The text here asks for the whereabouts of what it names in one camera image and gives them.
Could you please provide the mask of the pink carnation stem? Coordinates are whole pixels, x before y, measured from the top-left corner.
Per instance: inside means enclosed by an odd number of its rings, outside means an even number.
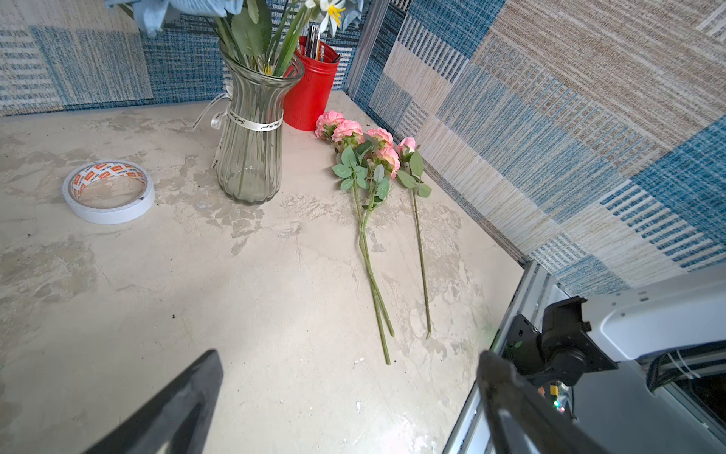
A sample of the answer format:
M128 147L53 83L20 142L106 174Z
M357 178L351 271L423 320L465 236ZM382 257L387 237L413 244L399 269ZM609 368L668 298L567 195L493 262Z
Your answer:
M366 153L372 143L364 136L362 126L353 120L349 120L336 111L328 111L319 116L314 130L315 136L334 147L337 158L336 164L332 167L332 172L340 180L340 190L351 194L355 208L355 218L357 219L357 244L364 263L364 257L359 245L360 230L360 214L361 202L367 196L368 188L366 177L368 168L365 164L360 164L360 153ZM374 295L372 294L372 303L374 304ZM392 363L391 354L389 353L388 338L391 337L386 327L383 327L383 335L381 335L380 323L376 319L377 329L380 338L380 344L383 351L384 361L387 365Z

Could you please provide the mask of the small pink rosebud stem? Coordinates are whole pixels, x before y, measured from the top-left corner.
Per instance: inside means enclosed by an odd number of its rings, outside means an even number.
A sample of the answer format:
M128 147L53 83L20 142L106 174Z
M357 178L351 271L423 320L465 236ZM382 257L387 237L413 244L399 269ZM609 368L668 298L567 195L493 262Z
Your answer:
M397 179L403 187L410 191L414 226L416 231L417 247L421 266L421 278L423 284L423 300L425 301L425 326L427 327L427 338L432 334L432 320L430 314L430 300L427 287L427 270L425 269L425 254L421 221L418 209L418 200L428 198L432 189L423 181L425 173L425 162L418 151L416 141L413 137L405 137L397 146L401 168L398 170Z

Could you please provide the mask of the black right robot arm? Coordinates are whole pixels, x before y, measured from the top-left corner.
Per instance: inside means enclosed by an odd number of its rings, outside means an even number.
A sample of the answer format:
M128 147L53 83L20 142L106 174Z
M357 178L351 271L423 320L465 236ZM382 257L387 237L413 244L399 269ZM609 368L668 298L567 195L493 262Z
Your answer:
M585 374L644 361L654 392L681 379L725 372L725 266L640 289L555 302L516 315L503 356L535 386L575 385Z

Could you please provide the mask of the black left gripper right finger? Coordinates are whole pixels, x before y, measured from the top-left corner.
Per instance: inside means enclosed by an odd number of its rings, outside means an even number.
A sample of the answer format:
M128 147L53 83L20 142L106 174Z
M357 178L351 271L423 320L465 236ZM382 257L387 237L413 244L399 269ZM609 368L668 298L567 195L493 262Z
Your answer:
M497 453L604 453L496 353L478 361L478 388Z

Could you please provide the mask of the large peach pink rose stem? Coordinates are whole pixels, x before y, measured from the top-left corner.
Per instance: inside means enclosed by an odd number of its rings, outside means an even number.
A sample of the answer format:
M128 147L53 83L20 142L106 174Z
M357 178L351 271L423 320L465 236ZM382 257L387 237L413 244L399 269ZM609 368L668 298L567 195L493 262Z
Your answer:
M367 241L368 223L372 218L374 209L378 208L387 200L391 192L391 180L395 178L400 168L398 152L394 148L392 135L382 128L376 128L365 132L364 136L372 143L372 147L366 153L360 153L360 164L368 168L366 182L367 196L361 202L359 245L364 257L366 272L374 295L374 308L377 311L376 319L380 323L379 330L383 335L383 327L394 337L395 331L389 317L381 291L374 276L370 248Z

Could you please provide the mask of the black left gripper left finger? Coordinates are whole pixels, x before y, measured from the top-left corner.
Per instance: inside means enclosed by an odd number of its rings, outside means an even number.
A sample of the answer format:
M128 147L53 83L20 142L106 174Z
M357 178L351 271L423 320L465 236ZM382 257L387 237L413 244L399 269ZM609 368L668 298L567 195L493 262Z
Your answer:
M204 352L177 378L87 449L89 453L200 453L223 380L219 352Z

